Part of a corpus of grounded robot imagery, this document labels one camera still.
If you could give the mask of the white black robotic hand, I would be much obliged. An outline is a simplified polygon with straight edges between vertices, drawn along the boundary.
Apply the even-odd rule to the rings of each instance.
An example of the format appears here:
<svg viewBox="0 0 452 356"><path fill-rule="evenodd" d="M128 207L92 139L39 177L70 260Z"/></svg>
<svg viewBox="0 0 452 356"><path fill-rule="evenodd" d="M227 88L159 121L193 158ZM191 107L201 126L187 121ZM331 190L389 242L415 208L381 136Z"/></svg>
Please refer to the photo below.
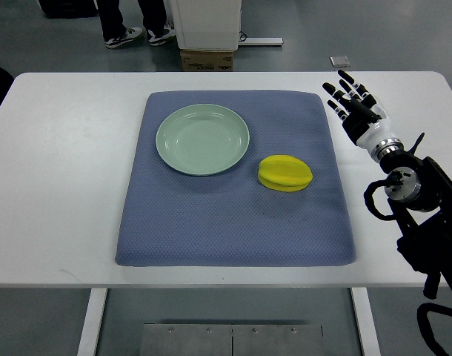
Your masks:
<svg viewBox="0 0 452 356"><path fill-rule="evenodd" d="M322 87L330 95L327 104L341 120L350 141L365 149L375 162L402 150L404 145L392 131L391 120L376 97L347 72L337 73L339 88L328 82Z"/></svg>

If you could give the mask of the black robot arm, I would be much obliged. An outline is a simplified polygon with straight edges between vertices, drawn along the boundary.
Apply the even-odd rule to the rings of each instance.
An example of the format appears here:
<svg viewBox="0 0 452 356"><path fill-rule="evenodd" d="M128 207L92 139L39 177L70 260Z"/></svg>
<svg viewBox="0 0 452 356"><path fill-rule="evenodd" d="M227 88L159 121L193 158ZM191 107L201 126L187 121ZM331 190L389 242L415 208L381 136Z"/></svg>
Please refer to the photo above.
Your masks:
<svg viewBox="0 0 452 356"><path fill-rule="evenodd" d="M414 271L426 275L423 294L429 301L417 309L417 323L428 348L446 355L428 315L452 317L452 308L434 303L441 280L452 291L452 180L434 159L420 159L415 151L406 151L395 138L378 143L373 158L387 176L368 186L364 200L372 215L397 223L402 232L398 252Z"/></svg>

